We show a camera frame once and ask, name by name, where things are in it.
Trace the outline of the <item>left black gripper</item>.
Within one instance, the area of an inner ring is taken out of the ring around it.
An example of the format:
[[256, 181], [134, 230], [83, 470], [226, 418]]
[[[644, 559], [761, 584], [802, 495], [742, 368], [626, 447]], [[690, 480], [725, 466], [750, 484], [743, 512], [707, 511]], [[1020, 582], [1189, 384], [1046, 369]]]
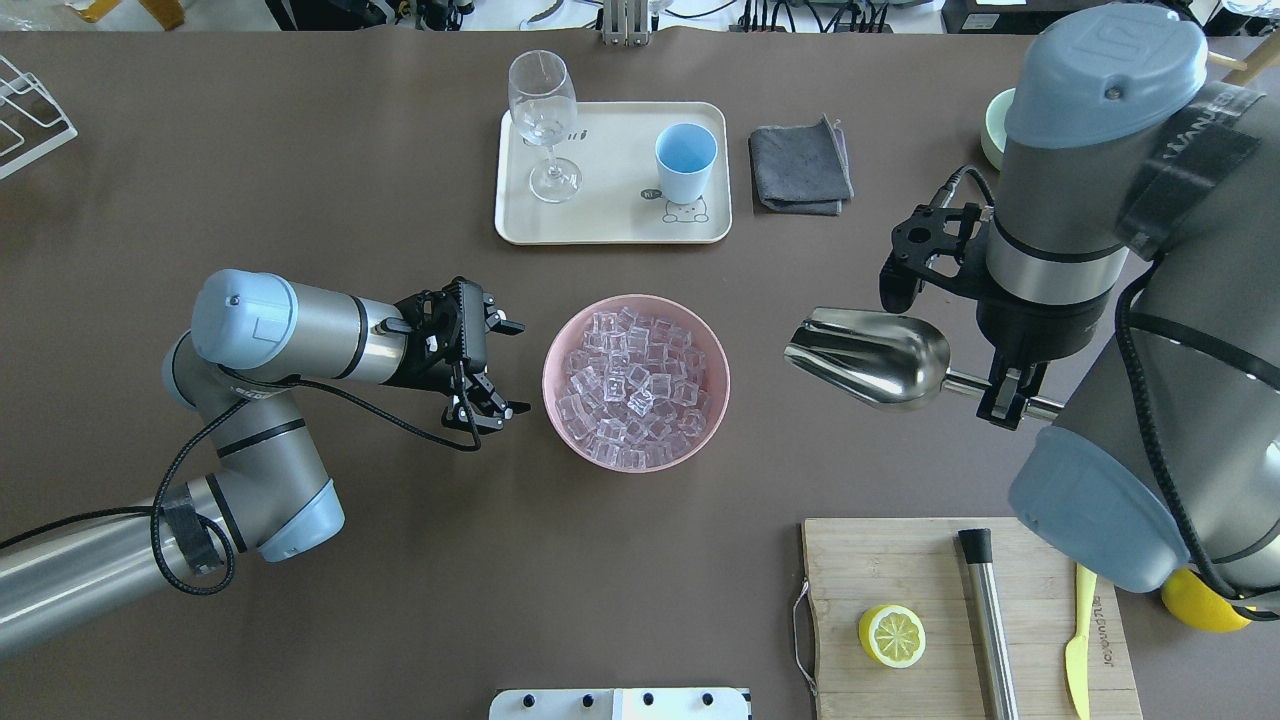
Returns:
[[397, 369], [385, 386], [424, 389], [451, 396], [445, 427], [494, 433], [531, 405], [508, 401], [484, 375], [485, 333], [521, 334], [524, 323], [503, 313], [489, 313], [486, 293], [471, 281], [452, 281], [445, 288], [422, 291], [394, 304], [398, 322], [383, 322], [394, 334], [407, 337]]

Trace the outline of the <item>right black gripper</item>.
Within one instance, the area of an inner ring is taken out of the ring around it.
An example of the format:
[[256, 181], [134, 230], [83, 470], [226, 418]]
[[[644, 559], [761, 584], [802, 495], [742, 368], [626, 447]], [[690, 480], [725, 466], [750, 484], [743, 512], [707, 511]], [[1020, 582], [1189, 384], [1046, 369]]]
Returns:
[[[891, 233], [892, 249], [879, 272], [879, 301], [887, 313], [906, 313], [924, 284], [975, 301], [988, 301], [996, 286], [986, 270], [989, 228], [986, 208], [916, 206]], [[1025, 415], [1051, 420], [1051, 402], [1038, 397], [1048, 363], [993, 360], [977, 416], [1015, 430]]]

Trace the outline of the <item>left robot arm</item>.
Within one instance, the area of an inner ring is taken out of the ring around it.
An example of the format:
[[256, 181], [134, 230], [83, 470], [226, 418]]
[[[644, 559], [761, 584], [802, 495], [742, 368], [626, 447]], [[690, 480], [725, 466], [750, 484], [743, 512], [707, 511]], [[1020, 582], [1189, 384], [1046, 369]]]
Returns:
[[364, 410], [371, 404], [339, 380], [442, 395], [443, 425], [465, 438], [440, 445], [476, 451], [529, 410], [486, 374], [489, 337], [522, 331], [462, 277], [387, 304], [270, 273], [214, 273], [163, 364], [169, 393], [201, 429], [151, 497], [3, 543], [3, 657], [164, 587], [215, 594], [242, 553], [280, 562], [335, 536], [346, 514], [297, 389]]

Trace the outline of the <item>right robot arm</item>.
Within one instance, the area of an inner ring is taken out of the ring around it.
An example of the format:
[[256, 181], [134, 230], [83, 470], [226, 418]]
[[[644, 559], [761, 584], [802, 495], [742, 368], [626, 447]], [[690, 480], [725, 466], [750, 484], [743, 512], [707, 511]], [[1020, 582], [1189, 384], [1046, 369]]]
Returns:
[[893, 231], [884, 309], [977, 302], [982, 418], [1015, 428], [1050, 361], [1114, 336], [1037, 437], [1009, 502], [1130, 592], [1198, 571], [1277, 616], [1277, 100], [1206, 78], [1201, 31], [1108, 4], [1030, 45], [992, 213], [936, 199]]

